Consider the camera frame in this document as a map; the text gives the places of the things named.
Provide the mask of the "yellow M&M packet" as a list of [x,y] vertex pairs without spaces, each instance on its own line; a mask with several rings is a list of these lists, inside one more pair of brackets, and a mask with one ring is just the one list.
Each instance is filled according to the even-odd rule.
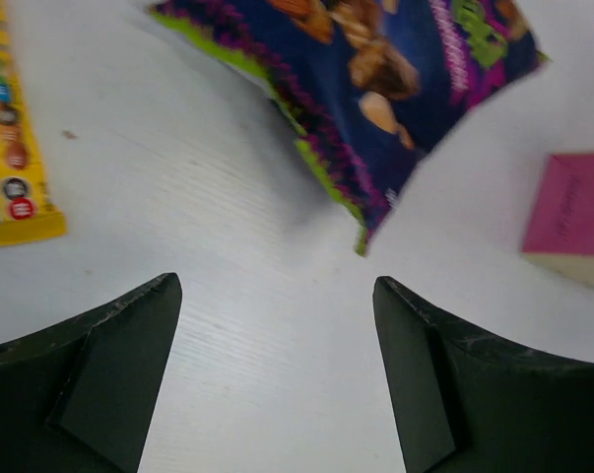
[[42,155],[12,54],[0,1],[0,246],[61,237],[63,213],[52,202]]

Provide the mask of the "purple snack bag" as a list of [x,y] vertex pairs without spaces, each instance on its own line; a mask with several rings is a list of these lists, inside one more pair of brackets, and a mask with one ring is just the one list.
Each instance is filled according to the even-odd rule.
[[262,82],[358,221],[359,254],[420,160],[547,61],[512,1],[154,1],[147,12]]

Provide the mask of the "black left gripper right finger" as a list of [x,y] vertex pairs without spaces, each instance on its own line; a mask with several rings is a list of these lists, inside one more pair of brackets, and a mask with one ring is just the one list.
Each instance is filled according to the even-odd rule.
[[594,472],[594,363],[502,338],[391,277],[374,321],[409,472]]

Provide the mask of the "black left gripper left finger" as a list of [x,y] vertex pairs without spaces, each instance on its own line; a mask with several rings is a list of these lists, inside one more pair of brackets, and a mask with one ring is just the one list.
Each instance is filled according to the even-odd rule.
[[0,472],[135,472],[179,319],[162,274],[0,344]]

